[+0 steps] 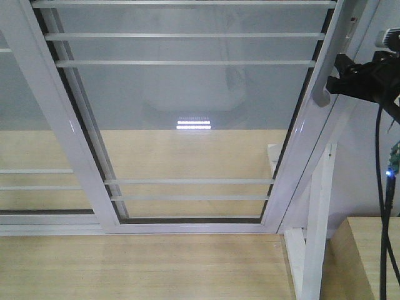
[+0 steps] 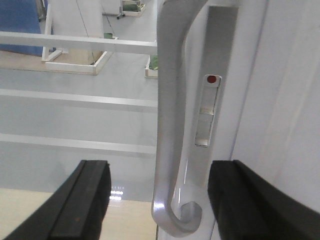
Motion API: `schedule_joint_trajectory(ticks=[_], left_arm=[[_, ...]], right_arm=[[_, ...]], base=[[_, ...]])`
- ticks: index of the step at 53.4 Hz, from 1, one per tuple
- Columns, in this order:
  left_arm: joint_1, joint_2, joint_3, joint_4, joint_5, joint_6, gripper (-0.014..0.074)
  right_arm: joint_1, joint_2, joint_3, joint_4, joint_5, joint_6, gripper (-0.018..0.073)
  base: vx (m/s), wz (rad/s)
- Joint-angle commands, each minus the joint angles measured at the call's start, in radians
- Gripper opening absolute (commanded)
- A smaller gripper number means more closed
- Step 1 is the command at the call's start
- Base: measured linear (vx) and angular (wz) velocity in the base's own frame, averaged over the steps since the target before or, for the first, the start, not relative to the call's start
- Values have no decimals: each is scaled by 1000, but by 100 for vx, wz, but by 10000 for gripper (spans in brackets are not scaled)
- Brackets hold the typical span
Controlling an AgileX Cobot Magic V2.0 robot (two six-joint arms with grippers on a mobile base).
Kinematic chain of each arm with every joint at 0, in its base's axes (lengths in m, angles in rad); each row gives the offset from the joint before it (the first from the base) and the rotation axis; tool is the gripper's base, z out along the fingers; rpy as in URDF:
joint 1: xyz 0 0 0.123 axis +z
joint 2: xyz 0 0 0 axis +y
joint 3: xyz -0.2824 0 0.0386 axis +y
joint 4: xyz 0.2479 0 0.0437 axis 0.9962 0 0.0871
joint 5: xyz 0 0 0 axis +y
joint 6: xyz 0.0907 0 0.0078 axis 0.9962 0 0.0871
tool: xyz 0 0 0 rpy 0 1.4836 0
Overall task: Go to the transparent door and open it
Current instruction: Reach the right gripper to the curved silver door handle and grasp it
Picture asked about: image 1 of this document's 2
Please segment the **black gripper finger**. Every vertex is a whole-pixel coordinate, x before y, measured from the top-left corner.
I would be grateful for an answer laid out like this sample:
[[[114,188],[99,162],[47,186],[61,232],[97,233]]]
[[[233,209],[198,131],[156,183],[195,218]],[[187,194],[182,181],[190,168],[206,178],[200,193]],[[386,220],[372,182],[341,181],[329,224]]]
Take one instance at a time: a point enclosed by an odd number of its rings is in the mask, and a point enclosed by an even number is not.
[[[339,74],[356,74],[362,66],[362,64],[355,63],[344,53],[337,54],[334,62],[334,67]]]
[[[357,81],[339,79],[333,76],[327,78],[326,89],[331,94],[340,94],[357,99],[365,99],[365,92],[361,88],[362,86]]]

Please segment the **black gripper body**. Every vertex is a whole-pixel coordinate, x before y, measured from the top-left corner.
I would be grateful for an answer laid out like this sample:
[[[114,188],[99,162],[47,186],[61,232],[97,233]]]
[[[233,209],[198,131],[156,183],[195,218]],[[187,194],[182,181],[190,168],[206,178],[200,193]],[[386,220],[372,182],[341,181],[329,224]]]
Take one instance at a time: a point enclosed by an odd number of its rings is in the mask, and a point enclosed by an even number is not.
[[[371,62],[356,66],[352,74],[356,97],[379,104],[398,123],[399,54],[376,51]]]

